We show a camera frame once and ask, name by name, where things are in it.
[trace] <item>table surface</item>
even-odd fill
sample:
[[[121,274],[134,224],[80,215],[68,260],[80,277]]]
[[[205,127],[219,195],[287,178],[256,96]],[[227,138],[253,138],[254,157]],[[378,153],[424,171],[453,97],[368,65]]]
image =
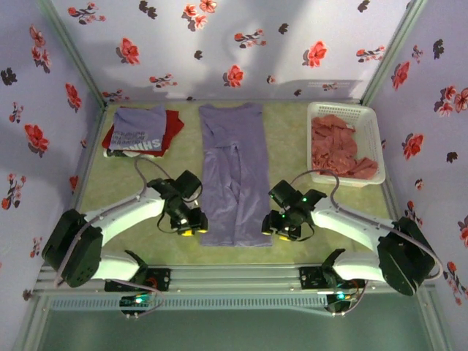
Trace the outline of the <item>table surface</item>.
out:
[[[155,159],[174,178],[184,170],[190,170],[201,179],[203,148],[198,108],[204,103],[211,103],[216,107],[232,107],[244,102],[165,103],[168,110],[179,111],[179,118],[185,123],[185,127],[173,139],[164,157]],[[157,104],[125,105],[148,108]],[[83,190],[80,207],[82,212],[108,206],[140,191],[142,182],[133,167],[133,159],[103,156],[101,142],[113,123],[113,114],[118,106],[120,105],[111,105],[104,117],[97,150]],[[307,169],[307,106],[307,102],[263,103],[271,187],[282,179],[291,181]],[[163,177],[157,168],[148,162],[141,162],[141,169],[148,179]],[[297,181],[295,186],[303,193],[309,189],[317,189],[330,194],[333,188],[332,185],[313,183],[307,175]],[[356,210],[388,218],[381,186],[369,185],[361,189],[340,186],[336,199]],[[272,208],[276,208],[273,201],[271,205]],[[199,235],[202,234],[181,237],[162,233],[156,228],[157,220],[152,218],[138,223],[109,241],[104,249],[110,252],[131,250],[151,265],[321,263],[335,249],[367,251],[367,248],[359,243],[321,228],[316,228],[314,237],[303,243],[287,242],[274,236],[271,247],[206,247],[200,245]],[[162,227],[170,227],[167,218],[162,221]],[[303,226],[303,235],[311,233],[309,228]]]

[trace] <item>white ventilation grille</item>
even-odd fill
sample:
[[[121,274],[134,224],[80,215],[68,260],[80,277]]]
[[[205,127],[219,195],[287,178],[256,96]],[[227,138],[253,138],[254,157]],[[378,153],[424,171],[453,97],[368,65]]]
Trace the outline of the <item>white ventilation grille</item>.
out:
[[[120,296],[64,296],[54,298],[51,309],[54,311],[115,311],[147,309],[147,304],[137,307],[120,307]],[[252,296],[200,296],[184,297],[169,296],[160,307],[163,310],[201,310],[201,309],[288,309],[288,308],[320,308],[327,304],[322,295],[284,296],[284,295],[252,295]]]

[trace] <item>white plastic basket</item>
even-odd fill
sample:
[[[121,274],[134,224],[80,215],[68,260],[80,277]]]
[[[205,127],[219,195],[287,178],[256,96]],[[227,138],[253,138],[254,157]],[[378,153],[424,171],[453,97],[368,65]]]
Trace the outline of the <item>white plastic basket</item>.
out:
[[[312,119],[333,114],[356,130],[353,138],[358,144],[357,158],[368,157],[377,162],[377,172],[372,179],[354,179],[340,177],[340,185],[363,187],[369,184],[381,184],[385,180],[385,167],[380,143],[377,116],[369,107],[360,105],[339,104],[333,102],[313,102],[307,107],[307,169],[312,169]],[[310,173],[317,183],[334,184],[331,175]]]

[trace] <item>robotic arm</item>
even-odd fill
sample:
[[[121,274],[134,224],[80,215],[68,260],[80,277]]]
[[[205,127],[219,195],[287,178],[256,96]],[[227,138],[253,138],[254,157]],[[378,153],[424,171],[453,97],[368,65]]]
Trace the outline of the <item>robotic arm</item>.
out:
[[[335,250],[322,264],[325,279],[333,287],[338,280],[363,279],[386,282],[401,294],[414,295],[435,266],[437,256],[418,226],[406,217],[394,222],[351,211],[317,190],[303,195],[286,181],[269,194],[282,212],[271,211],[265,217],[264,234],[297,241],[301,225],[307,223],[334,230],[370,250]]]
[[[104,253],[102,247],[133,225],[165,214],[170,217],[173,233],[191,236],[195,231],[205,232],[206,215],[193,200],[185,200],[193,197],[200,185],[200,180],[186,170],[176,180],[149,181],[142,192],[107,208],[86,214],[71,209],[62,214],[42,258],[70,287],[79,287],[91,279],[143,284],[148,268],[143,260],[130,251]]]

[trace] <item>folded clothing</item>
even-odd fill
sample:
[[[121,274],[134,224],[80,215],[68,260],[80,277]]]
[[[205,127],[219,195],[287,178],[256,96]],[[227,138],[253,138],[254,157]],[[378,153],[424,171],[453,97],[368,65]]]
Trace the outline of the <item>folded clothing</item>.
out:
[[[162,105],[149,110],[120,107],[114,114],[109,148],[161,151],[166,120],[166,110]]]
[[[314,169],[331,170],[345,178],[370,179],[377,162],[356,159],[358,146],[352,139],[355,129],[335,115],[312,120],[312,164]]]
[[[130,107],[122,107],[128,108],[129,110],[135,110],[134,108]],[[162,138],[161,143],[161,150],[160,151],[143,151],[143,150],[113,150],[110,148],[110,140],[112,138],[112,134],[114,131],[114,125],[109,129],[107,134],[102,141],[102,147],[105,150],[105,156],[127,156],[127,157],[134,157],[139,154],[154,156],[154,157],[162,157],[166,150],[169,149],[170,143],[172,139],[184,128],[184,123],[178,118],[178,111],[171,111],[166,110],[166,130],[164,136]]]

